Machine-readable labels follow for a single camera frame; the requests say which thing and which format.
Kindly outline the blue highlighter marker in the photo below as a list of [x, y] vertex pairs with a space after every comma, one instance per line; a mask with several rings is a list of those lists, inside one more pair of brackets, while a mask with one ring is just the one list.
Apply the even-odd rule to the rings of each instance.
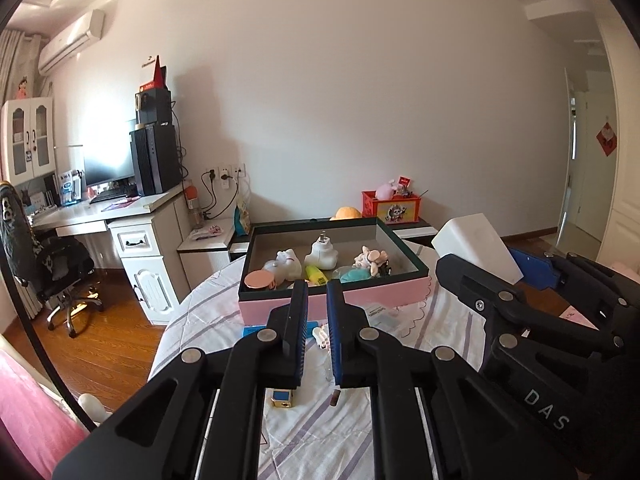
[[[312, 333], [315, 328], [319, 327], [320, 324], [318, 322], [308, 322], [306, 325], [306, 338], [312, 338], [314, 334]], [[265, 325], [254, 325], [254, 326], [244, 326], [242, 329], [242, 336], [246, 337], [250, 334], [254, 334], [263, 330]]]

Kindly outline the white rectangular box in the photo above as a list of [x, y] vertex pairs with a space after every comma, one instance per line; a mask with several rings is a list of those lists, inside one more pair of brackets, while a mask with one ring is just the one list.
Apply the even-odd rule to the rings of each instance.
[[484, 214], [448, 220], [433, 238], [432, 246], [439, 257], [456, 255], [511, 285], [523, 278], [506, 244]]

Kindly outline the yellow highlighter marker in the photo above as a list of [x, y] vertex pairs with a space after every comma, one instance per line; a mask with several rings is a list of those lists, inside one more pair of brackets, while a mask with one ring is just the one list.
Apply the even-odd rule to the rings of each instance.
[[328, 282], [326, 274], [316, 266], [305, 266], [305, 274], [307, 282], [311, 285], [324, 286]]

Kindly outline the small yellow blue cube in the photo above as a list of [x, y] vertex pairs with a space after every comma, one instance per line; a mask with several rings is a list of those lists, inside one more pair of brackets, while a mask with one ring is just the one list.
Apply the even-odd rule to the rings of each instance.
[[291, 389], [273, 389], [271, 391], [271, 404], [275, 408], [292, 408], [293, 394]]

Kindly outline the white striped quilt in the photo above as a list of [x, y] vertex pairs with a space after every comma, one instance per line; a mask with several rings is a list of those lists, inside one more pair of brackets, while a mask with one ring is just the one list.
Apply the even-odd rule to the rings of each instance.
[[[151, 372], [157, 374], [186, 349], [214, 352], [232, 347], [244, 323], [238, 303], [243, 263], [215, 272], [190, 292], [169, 318]], [[365, 304], [369, 322], [405, 346], [430, 350], [448, 346], [479, 367], [484, 320], [439, 284], [414, 304], [386, 309]], [[331, 399], [334, 382], [329, 353], [308, 340], [302, 385], [292, 408], [265, 404], [258, 476], [262, 479], [371, 479], [374, 476], [370, 393], [350, 389]]]

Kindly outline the pink storage tray box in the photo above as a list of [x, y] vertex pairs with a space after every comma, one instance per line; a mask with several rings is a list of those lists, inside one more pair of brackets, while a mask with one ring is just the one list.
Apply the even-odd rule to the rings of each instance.
[[[314, 286], [307, 282], [304, 259], [311, 245], [322, 233], [331, 239], [338, 251], [337, 267], [322, 271], [328, 282]], [[390, 259], [389, 276], [370, 278], [356, 283], [341, 283], [341, 270], [354, 266], [361, 248], [385, 250]], [[302, 264], [303, 272], [294, 282], [284, 282], [275, 289], [253, 290], [243, 283], [247, 273], [262, 269], [278, 252], [292, 248]], [[356, 306], [371, 304], [386, 308], [403, 307], [425, 299], [430, 293], [431, 280], [427, 265], [401, 240], [395, 232], [378, 219], [314, 220], [256, 226], [250, 236], [239, 284], [239, 307], [242, 320], [249, 326], [264, 325], [269, 312], [283, 306], [292, 298], [294, 285], [301, 281], [308, 286], [309, 318], [320, 321], [326, 317], [326, 285], [330, 281], [341, 284], [345, 300]]]

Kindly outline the white desk with drawers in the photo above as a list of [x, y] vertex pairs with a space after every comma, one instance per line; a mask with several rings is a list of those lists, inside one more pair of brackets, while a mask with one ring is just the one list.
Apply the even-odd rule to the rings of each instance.
[[120, 263], [142, 312], [166, 325], [191, 287], [178, 247], [191, 231], [181, 185], [163, 194], [55, 208], [37, 214], [39, 233], [78, 236], [99, 268]]

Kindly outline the blue snack bag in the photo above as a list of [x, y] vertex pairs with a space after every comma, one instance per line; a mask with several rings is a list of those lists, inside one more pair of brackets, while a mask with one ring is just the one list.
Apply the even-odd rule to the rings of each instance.
[[236, 201], [233, 213], [233, 223], [235, 233], [239, 236], [245, 236], [250, 234], [252, 225], [250, 224], [250, 212], [248, 211], [247, 203], [240, 198]]

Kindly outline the black office chair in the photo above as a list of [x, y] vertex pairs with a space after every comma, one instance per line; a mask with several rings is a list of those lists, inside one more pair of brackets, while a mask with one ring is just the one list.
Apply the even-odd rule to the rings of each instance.
[[67, 335], [74, 338], [76, 313], [89, 304], [104, 310], [98, 290], [89, 282], [94, 262], [85, 245], [72, 236], [37, 240], [20, 194], [6, 181], [1, 183], [1, 240], [18, 284], [32, 289], [44, 306], [52, 299], [58, 302], [47, 316], [48, 330], [55, 329], [55, 315], [63, 313]]

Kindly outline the red storage crate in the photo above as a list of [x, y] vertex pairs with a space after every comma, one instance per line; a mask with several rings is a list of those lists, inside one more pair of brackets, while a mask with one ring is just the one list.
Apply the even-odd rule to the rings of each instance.
[[378, 218], [385, 224], [403, 224], [418, 222], [421, 199], [394, 195], [390, 200], [378, 200], [374, 191], [361, 192], [361, 208], [364, 218]]

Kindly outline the black computer monitor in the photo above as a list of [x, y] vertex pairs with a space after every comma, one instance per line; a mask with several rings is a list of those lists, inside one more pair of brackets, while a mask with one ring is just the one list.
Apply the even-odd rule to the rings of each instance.
[[134, 164], [128, 142], [111, 141], [90, 145], [85, 149], [84, 164], [87, 188], [107, 184], [105, 190], [96, 192], [90, 203], [138, 195], [132, 182]]

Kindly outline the black computer tower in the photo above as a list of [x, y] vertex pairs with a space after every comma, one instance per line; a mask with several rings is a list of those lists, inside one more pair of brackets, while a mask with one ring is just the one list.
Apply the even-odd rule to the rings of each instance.
[[153, 122], [131, 131], [130, 148], [139, 196], [162, 194], [181, 181], [175, 127]]

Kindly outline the black box on tower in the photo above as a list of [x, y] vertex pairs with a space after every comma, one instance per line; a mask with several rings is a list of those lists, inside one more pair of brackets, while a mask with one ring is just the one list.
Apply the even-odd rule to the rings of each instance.
[[152, 88], [138, 92], [136, 102], [136, 121], [138, 125], [170, 124], [172, 121], [171, 93], [166, 88]]

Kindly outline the white glass-door cupboard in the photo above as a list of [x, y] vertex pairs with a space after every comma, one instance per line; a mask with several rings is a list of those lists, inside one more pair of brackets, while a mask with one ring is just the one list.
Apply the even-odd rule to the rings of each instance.
[[53, 174], [53, 101], [6, 101], [1, 109], [1, 174], [13, 185]]

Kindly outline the wall power socket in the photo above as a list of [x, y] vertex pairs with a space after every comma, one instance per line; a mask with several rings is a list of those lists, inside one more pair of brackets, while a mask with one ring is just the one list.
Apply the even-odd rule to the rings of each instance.
[[237, 164], [208, 167], [204, 174], [217, 188], [228, 190], [246, 177], [246, 169], [244, 164], [238, 162]]

